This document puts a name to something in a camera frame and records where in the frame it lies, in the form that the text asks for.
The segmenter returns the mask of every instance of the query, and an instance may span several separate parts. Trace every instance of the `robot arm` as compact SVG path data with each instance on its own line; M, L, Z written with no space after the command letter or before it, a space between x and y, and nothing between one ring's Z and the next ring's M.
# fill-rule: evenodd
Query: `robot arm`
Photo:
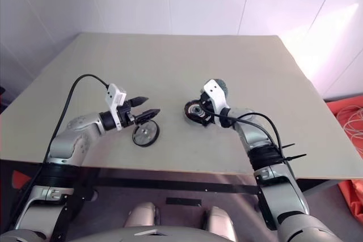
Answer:
M224 82L211 79L204 85L200 100L185 106L185 113L204 126L215 123L238 133L254 169L259 206L267 227L277 230L281 242L341 241L321 221L309 215L307 202L286 158L265 132L253 126L261 126L251 114L253 111L231 109L226 94ZM236 122L240 116L247 122Z
M74 213L84 201L93 197L92 192L77 192L77 182L88 150L100 137L112 129L120 131L131 125L142 125L159 113L151 109L138 116L131 108L144 103L148 98L135 97L125 101L126 92L110 84L106 94L109 111L91 113L71 120L66 129L52 141L47 162L41 168L30 195L16 217L14 230L2 239L11 241L33 241L26 237L36 234L40 241L64 241L65 232Z

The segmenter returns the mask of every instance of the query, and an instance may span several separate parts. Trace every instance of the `white cord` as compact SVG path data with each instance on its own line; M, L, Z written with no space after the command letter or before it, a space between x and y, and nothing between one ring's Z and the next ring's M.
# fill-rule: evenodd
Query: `white cord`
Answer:
M339 123L341 123L342 120L340 117L344 111L346 111L346 114L347 114L348 109L350 111L357 109L357 111L350 113L351 115L349 116L348 121L343 125L343 129L346 132L346 134L348 135L349 139L352 141L352 143L355 139L363 140L363 108L362 107L359 107L358 105L347 106L338 112L338 114L336 115L336 119L339 121ZM362 129L357 129L357 127L352 126L354 123L357 126L361 125ZM363 147L357 147L355 145L355 148L358 151L358 153L363 156Z

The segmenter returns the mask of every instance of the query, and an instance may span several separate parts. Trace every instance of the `orange fabric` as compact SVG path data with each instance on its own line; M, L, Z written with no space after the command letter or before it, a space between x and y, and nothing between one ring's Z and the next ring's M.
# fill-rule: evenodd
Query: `orange fabric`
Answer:
M363 96L327 103L329 109L337 117L341 126L344 126L349 118L363 108ZM363 122L353 122L351 127L356 130L363 129ZM355 147L363 148L363 139L353 137L347 133ZM351 210L353 216L363 224L363 179L343 181L339 188Z
M22 174L19 171L14 170L12 173L12 187L15 189L20 189L23 187L24 184L26 184L30 180L30 177L28 177L25 174Z

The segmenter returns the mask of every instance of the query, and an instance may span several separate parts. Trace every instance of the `metal plate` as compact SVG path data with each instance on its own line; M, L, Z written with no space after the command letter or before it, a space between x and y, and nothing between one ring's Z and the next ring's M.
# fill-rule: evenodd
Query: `metal plate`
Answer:
M132 141L140 147L152 145L159 137L160 128L158 124L150 120L138 125L132 134Z

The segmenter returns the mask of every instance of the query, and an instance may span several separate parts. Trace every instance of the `silver arm segment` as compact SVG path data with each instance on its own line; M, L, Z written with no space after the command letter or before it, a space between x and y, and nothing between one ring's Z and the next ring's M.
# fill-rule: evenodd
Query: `silver arm segment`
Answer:
M231 109L228 116L238 118L248 112L251 110ZM254 116L245 119L260 125ZM233 129L248 155L259 147L272 145L256 127L236 122ZM266 165L256 169L254 176L260 187L260 205L266 204L265 209L261 208L266 224L271 225L269 220L273 220L281 242L341 242L321 221L309 215L307 202L286 164Z
M66 130L53 140L47 163L80 167L90 147L103 134L105 134L105 130L97 113L91 113L71 120L67 124ZM14 229L41 232L45 235L46 240L50 239L57 219L66 205L65 203L57 203L73 193L73 188L33 186ZM39 201L54 203L54 205L51 208L35 205Z

